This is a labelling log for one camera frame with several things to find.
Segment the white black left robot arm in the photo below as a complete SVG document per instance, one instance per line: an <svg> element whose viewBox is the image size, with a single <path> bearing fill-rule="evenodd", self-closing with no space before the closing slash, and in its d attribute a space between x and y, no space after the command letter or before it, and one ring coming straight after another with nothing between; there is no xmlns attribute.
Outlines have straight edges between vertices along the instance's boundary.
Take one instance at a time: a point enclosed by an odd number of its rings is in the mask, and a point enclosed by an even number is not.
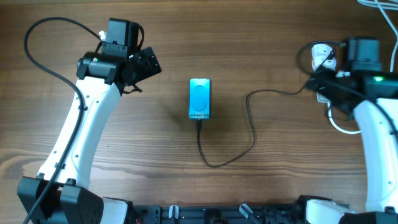
<svg viewBox="0 0 398 224"><path fill-rule="evenodd" d="M57 142L37 176L18 185L26 223L103 223L116 216L115 200L88 189L94 155L124 88L140 91L136 84L160 71L152 47L132 55L87 52L79 59L75 98Z"/></svg>

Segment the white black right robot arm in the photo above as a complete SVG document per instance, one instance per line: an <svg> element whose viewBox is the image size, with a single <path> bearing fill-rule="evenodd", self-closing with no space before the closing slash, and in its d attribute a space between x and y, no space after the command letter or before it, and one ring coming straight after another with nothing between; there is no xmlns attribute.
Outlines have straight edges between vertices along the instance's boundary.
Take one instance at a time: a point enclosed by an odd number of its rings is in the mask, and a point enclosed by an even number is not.
<svg viewBox="0 0 398 224"><path fill-rule="evenodd" d="M382 71L379 54L370 37L310 42L297 53L306 88L356 121L368 182L365 212L306 198L304 223L397 223L397 74Z"/></svg>

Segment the blue smartphone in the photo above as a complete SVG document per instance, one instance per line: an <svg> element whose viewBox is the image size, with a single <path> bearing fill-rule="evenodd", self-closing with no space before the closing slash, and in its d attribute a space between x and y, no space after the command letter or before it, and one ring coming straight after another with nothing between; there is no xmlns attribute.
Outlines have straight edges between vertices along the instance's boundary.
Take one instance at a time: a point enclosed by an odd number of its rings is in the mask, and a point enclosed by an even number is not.
<svg viewBox="0 0 398 224"><path fill-rule="evenodd" d="M189 85L190 119L209 119L211 106L211 82L209 78L192 78Z"/></svg>

